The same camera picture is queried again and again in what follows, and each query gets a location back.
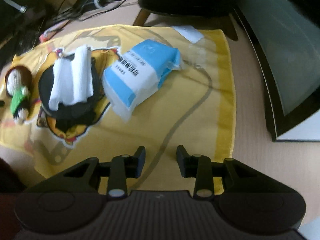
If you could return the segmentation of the black round container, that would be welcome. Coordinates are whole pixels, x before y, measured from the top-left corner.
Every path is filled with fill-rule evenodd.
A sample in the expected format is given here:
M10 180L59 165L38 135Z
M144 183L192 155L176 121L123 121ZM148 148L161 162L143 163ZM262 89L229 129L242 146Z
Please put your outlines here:
M91 58L87 70L91 73L93 94L85 100L76 100L72 64L74 54L56 60L60 64L58 74L54 65L41 75L38 83L41 108L46 115L47 126L55 133L66 133L72 127L88 127L96 122L95 107L103 98L99 73L95 67L96 58Z

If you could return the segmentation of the white cleaning cloth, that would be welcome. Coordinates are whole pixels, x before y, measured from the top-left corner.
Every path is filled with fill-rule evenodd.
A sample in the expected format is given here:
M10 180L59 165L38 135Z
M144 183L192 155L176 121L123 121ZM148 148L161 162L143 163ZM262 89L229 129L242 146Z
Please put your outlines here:
M57 59L53 66L54 83L49 98L49 109L57 111L59 104L65 106L86 102L93 96L91 48L76 48L74 59Z

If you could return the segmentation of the yellow printed cloth mat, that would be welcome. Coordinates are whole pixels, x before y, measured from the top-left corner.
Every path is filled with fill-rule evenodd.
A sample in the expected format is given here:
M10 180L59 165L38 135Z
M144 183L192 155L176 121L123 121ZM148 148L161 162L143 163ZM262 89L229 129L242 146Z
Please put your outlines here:
M155 94L135 108L124 122L109 100L100 95L91 126L75 126L63 133L55 119L41 109L38 81L65 54L86 44L92 47L99 74L134 45L152 39L177 48L184 68L171 72ZM143 173L129 179L130 190L192 190L194 181L180 175L176 148L221 162L232 155L236 101L230 49L221 30L205 30L189 42L173 28L109 25L76 31L36 46L12 65L27 66L33 76L29 121L16 125L9 105L1 108L1 158L28 186L49 178L89 157L101 162L146 149Z

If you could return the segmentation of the blue white tissue pack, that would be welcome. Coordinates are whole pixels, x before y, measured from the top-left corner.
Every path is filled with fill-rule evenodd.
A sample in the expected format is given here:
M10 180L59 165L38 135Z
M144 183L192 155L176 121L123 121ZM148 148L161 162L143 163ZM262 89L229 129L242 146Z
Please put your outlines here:
M144 40L104 70L103 89L113 111L127 122L134 109L161 88L171 71L182 68L177 48Z

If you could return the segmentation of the pink tube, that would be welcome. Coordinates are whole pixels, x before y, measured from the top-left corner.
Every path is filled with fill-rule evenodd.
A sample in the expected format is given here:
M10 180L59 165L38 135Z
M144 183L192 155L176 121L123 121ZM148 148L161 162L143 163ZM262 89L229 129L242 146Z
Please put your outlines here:
M43 43L55 36L57 33L63 30L63 28L69 23L69 20L62 21L53 25L52 27L45 30L39 37L39 42Z

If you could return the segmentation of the black power adapter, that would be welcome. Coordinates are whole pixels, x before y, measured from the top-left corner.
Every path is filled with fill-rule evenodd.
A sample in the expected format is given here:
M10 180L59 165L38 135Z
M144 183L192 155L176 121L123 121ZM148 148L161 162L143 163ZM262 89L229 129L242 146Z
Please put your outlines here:
M72 6L72 10L77 13L85 13L97 9L102 9L108 0L77 0Z

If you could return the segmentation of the black framed tablet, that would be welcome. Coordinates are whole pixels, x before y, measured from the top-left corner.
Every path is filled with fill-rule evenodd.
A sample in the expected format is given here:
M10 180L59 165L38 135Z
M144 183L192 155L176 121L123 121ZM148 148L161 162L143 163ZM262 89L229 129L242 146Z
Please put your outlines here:
M319 141L319 0L234 0L263 75L273 141Z

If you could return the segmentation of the black monitor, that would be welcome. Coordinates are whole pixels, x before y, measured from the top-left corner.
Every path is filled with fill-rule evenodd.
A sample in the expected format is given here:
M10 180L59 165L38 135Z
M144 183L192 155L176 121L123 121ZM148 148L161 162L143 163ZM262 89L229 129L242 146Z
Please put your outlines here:
M44 0L1 0L1 40L45 15Z

